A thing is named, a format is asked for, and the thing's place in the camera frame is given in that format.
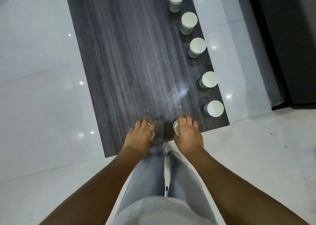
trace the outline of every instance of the forearm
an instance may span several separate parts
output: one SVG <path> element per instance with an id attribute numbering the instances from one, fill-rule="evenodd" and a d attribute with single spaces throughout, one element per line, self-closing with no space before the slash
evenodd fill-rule
<path id="1" fill-rule="evenodd" d="M 203 179 L 227 225 L 307 224 L 281 203 L 221 165 L 203 148 L 186 157 Z"/>
<path id="2" fill-rule="evenodd" d="M 104 225 L 128 176 L 141 157 L 123 149 L 108 166 L 60 204 L 41 224 Z"/>

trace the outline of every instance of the white tile floor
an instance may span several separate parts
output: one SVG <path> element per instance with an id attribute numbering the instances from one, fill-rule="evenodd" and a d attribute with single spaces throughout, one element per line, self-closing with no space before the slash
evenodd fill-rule
<path id="1" fill-rule="evenodd" d="M 206 149 L 316 224 L 315 112 L 268 113 L 238 0 L 194 3 L 231 122 L 203 134 Z M 67 0 L 0 0 L 0 20 L 0 224 L 36 224 L 113 158 L 103 155 Z"/>

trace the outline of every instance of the blue jeans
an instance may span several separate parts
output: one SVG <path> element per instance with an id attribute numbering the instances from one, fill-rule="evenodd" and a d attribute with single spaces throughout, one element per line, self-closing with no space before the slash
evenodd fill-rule
<path id="1" fill-rule="evenodd" d="M 145 197 L 165 196 L 165 156 L 165 149 L 161 144 L 152 147 L 144 159 L 137 164 L 116 214 Z M 194 171 L 174 152 L 169 152 L 168 156 L 170 159 L 168 197 L 185 201 L 197 215 L 217 224 L 202 185 Z"/>

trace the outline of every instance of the person's right arm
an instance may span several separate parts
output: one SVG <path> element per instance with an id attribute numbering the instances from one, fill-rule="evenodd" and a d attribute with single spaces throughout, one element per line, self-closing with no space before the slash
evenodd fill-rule
<path id="1" fill-rule="evenodd" d="M 195 167 L 227 225 L 308 225 L 294 212 L 217 162 L 204 150 L 198 123 L 178 118 L 180 152 Z"/>

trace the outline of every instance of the person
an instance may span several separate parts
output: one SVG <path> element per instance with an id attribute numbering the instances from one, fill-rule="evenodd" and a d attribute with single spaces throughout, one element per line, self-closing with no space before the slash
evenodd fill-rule
<path id="1" fill-rule="evenodd" d="M 61 203 L 41 224 L 104 225 L 133 171 L 112 224 L 217 224 L 195 173 L 163 145 L 151 147 L 157 122 L 137 121 L 127 133 L 122 151 L 111 163 Z M 198 123 L 178 118 L 175 143 L 194 166 L 227 225 L 306 225 L 298 215 L 228 170 L 204 149 Z M 165 196 L 164 159 L 170 168 Z"/>

